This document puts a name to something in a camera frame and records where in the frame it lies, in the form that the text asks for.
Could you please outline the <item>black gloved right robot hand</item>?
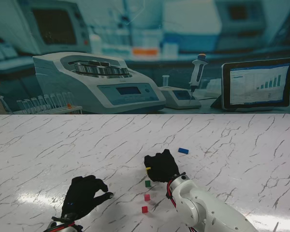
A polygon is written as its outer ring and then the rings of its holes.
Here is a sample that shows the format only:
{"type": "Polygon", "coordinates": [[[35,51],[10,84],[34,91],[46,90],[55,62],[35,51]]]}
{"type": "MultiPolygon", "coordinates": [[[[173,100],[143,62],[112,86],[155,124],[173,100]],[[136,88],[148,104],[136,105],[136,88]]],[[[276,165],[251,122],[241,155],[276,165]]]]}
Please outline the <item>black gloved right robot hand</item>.
{"type": "Polygon", "coordinates": [[[154,156],[146,155],[144,165],[148,177],[153,182],[166,183],[180,175],[174,157],[168,149],[162,153],[156,153],[154,156]]]}

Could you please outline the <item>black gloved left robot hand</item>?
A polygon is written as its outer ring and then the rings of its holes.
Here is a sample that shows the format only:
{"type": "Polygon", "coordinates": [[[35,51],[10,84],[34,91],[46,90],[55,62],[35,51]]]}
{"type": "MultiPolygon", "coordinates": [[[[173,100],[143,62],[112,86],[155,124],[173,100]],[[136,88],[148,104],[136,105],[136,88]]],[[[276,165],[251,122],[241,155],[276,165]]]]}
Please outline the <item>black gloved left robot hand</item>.
{"type": "Polygon", "coordinates": [[[74,220],[79,220],[113,196],[108,186],[94,175],[75,177],[65,196],[61,217],[73,215],[74,220]]]}

